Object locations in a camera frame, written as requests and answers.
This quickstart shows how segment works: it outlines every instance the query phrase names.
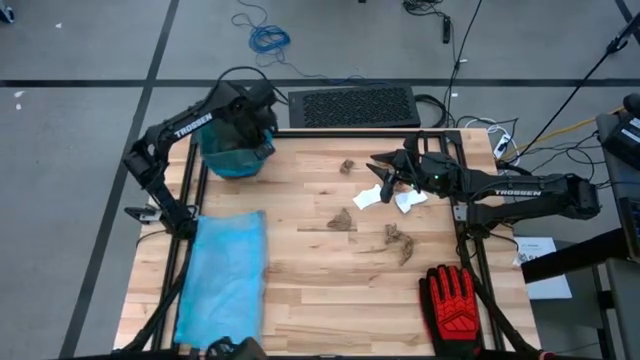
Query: blue towel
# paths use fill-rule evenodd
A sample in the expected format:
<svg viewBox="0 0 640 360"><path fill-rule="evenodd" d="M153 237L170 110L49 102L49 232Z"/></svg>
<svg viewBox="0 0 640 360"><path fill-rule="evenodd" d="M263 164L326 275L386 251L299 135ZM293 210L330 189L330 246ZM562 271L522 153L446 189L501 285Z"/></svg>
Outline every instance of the blue towel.
<svg viewBox="0 0 640 360"><path fill-rule="evenodd" d="M199 349L223 336L236 344L246 337L259 341L266 264L263 211L200 216L175 341Z"/></svg>

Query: work glove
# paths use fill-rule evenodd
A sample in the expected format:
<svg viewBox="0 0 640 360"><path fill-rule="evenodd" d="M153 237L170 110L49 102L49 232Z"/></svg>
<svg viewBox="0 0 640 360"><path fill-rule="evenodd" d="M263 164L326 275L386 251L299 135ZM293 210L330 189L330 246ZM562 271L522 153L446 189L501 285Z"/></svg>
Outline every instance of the work glove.
<svg viewBox="0 0 640 360"><path fill-rule="evenodd" d="M440 265L419 281L422 316L436 356L473 359L479 353L480 319L467 269Z"/></svg>

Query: paper sheet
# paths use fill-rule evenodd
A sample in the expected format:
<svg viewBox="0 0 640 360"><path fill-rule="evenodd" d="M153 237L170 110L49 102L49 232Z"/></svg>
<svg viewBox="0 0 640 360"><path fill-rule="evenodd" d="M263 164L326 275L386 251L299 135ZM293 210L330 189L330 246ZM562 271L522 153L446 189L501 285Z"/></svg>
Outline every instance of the paper sheet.
<svg viewBox="0 0 640 360"><path fill-rule="evenodd" d="M399 193L395 196L396 205L400 208L403 214L406 214L411 210L411 205L419 204L427 201L427 194L422 191L418 194L417 191L411 190L406 193Z"/></svg>
<svg viewBox="0 0 640 360"><path fill-rule="evenodd" d="M356 203L358 209L362 210L371 204L380 202L380 185L376 184L369 190L362 190L358 196L353 198L353 202Z"/></svg>
<svg viewBox="0 0 640 360"><path fill-rule="evenodd" d="M515 240L520 249L518 257L513 260L514 265L520 266L523 262L556 251L556 245L552 238L516 237ZM532 300L571 299L572 297L567 277L564 275L527 284L527 292Z"/></svg>

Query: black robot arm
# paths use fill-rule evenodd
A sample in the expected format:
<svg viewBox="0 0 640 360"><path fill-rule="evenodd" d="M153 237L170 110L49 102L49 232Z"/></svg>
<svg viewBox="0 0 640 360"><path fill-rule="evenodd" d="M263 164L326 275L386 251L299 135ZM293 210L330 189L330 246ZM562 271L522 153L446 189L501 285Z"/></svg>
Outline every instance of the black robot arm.
<svg viewBox="0 0 640 360"><path fill-rule="evenodd" d="M164 183L171 146L212 121L223 121L233 125L228 127L229 131L216 134L225 150L256 149L258 158L266 158L274 152L273 146L265 141L264 132L277 131L276 116L271 110L275 102L268 80L260 81L250 90L219 81L203 100L149 127L123 162L159 210L126 208L125 211L143 223L149 219L159 220L170 234L179 238L193 237L196 231L193 209L176 201Z"/></svg>
<svg viewBox="0 0 640 360"><path fill-rule="evenodd" d="M404 149L371 156L378 163L367 166L383 180L381 200L388 203L397 182L411 185L440 197L453 197L466 203L456 207L456 220L467 223L472 236L488 236L500 223L561 215L571 219L590 219L600 212L596 187L574 174L546 176L489 175L460 166L444 153L418 152L420 133L407 137ZM488 196L533 198L512 204L489 206L474 201Z"/></svg>

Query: wooden table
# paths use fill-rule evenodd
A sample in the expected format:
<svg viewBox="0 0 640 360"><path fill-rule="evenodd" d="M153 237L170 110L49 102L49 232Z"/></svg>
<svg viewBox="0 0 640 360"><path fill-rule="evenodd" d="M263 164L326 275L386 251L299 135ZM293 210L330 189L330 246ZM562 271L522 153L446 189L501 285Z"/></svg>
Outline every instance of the wooden table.
<svg viewBox="0 0 640 360"><path fill-rule="evenodd" d="M495 173L484 130L463 129L469 168ZM167 184L177 196L188 140L173 146ZM228 216L265 210L269 267L264 297L262 345L270 355L425 355L433 348L418 306L418 279L438 264L459 264L448 199L429 199L403 215L394 204L360 211L352 201L379 183L366 167L369 156L402 147L402 139L276 139L277 152L257 177L224 181L209 173L202 213ZM355 161L351 174L341 163ZM199 165L194 169L191 199ZM486 199L499 204L501 198ZM327 222L346 208L349 231ZM384 248L385 224L415 240L414 254L399 265L399 248ZM145 226L142 235L161 229ZM496 233L512 236L510 229ZM158 303L170 237L150 237L138 247L115 348L128 343ZM498 238L485 240L498 305L533 346L539 346L522 272L512 265L516 249ZM485 341L493 344L482 312ZM164 347L170 344L175 304L168 314Z"/></svg>

